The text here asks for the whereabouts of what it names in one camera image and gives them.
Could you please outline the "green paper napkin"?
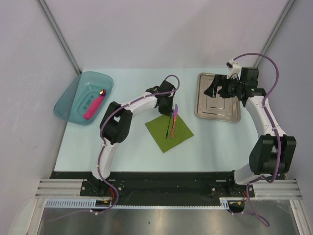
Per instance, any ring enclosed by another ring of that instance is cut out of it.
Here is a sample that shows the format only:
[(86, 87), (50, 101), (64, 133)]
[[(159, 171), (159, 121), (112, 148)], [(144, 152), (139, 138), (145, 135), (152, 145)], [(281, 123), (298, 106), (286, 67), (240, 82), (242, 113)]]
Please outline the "green paper napkin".
[(168, 138), (165, 138), (167, 125), (169, 121), (169, 116), (160, 115), (159, 117), (145, 123), (149, 133), (152, 138), (161, 149), (162, 153), (167, 152), (168, 150), (176, 147), (177, 145), (183, 143), (185, 140), (194, 136), (192, 131), (185, 124), (183, 119), (178, 115), (176, 120), (175, 127), (175, 137), (170, 139), (170, 133), (173, 124), (173, 118), (171, 119), (171, 124), (169, 127)]

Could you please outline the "iridescent fork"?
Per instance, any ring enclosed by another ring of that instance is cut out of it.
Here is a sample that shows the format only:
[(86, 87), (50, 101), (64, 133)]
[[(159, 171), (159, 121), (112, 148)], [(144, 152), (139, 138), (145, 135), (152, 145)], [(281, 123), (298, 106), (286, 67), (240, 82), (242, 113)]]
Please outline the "iridescent fork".
[(169, 133), (169, 127), (170, 127), (170, 124), (171, 124), (171, 119), (172, 119), (172, 115), (170, 115), (170, 117), (169, 117), (169, 121), (168, 121), (168, 125), (167, 125), (167, 131), (166, 131), (166, 135), (165, 135), (166, 139), (168, 138), (168, 133)]

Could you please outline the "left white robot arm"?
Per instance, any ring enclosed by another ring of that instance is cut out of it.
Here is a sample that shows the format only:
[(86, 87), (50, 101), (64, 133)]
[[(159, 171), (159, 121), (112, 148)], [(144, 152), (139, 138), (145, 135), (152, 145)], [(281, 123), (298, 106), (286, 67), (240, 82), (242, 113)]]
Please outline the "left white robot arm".
[(108, 183), (104, 180), (111, 173), (110, 168), (117, 147), (129, 134), (132, 119), (153, 108), (158, 108), (160, 114), (169, 115), (178, 88), (164, 79), (161, 85), (147, 89), (142, 96), (132, 101), (122, 104), (114, 101), (109, 104), (100, 123), (101, 149), (92, 170), (96, 180), (92, 182), (91, 190), (96, 195), (104, 195), (108, 190)]

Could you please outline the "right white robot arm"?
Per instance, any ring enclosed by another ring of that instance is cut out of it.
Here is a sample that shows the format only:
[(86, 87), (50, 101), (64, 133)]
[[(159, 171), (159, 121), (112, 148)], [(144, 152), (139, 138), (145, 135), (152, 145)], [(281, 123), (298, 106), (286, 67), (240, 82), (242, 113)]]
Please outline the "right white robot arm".
[(238, 196), (243, 185), (260, 179), (272, 183), (278, 175), (288, 173), (296, 149), (295, 137), (281, 129), (270, 109), (267, 93), (257, 85), (257, 78), (241, 81), (216, 74), (204, 91), (211, 98), (238, 98), (250, 114), (258, 134), (248, 164), (235, 170), (234, 179), (225, 184), (230, 196)]

